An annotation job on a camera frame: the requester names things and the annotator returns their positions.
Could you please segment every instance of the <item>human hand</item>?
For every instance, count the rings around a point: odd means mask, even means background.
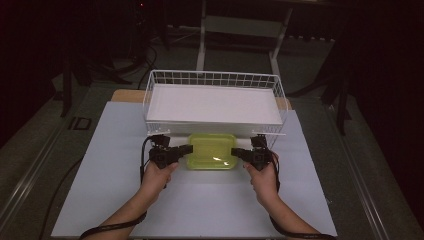
[[[273,161],[277,164],[278,155],[273,154]],[[274,166],[269,163],[261,171],[256,170],[250,163],[245,162],[243,165],[249,173],[251,180],[250,184],[253,185],[253,190],[256,192],[256,198],[258,202],[266,208],[267,204],[270,204],[276,199],[280,199],[276,187],[276,176]]]
[[[172,163],[163,169],[159,169],[152,161],[147,165],[138,193],[144,196],[149,206],[156,202],[159,193],[171,181],[171,174],[177,167],[178,162]]]

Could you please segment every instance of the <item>yellow container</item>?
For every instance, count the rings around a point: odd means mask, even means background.
[[[236,147],[236,137],[231,134],[190,135],[193,153],[188,155],[187,167],[193,170],[227,170],[237,164],[237,157],[231,155]]]

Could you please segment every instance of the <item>forearm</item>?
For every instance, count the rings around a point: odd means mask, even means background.
[[[143,213],[147,211],[151,203],[143,197],[143,191],[139,190],[130,200],[128,200],[120,209],[118,209],[112,216],[104,221],[100,226],[106,226],[111,224],[125,223],[139,218]],[[96,239],[127,239],[134,226],[117,229],[112,231],[106,231],[102,233],[96,233],[88,236],[87,240]]]
[[[269,197],[262,205],[285,231],[292,233],[319,233],[287,206],[278,194]]]

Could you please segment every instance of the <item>white paper sheet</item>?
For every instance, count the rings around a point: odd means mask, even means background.
[[[295,111],[289,111],[283,131],[287,135],[280,136],[273,148],[280,156],[280,196],[313,227],[336,235]],[[141,104],[107,104],[52,236],[79,236],[104,221],[136,192],[145,137]],[[184,143],[184,138],[171,139],[171,146]],[[245,139],[239,143],[239,147],[249,147]],[[257,202],[249,181],[241,160],[229,171],[190,171],[182,159],[172,181],[132,236],[281,237]]]

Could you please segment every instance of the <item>white tray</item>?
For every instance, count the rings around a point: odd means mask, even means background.
[[[148,122],[282,125],[272,89],[155,84]]]

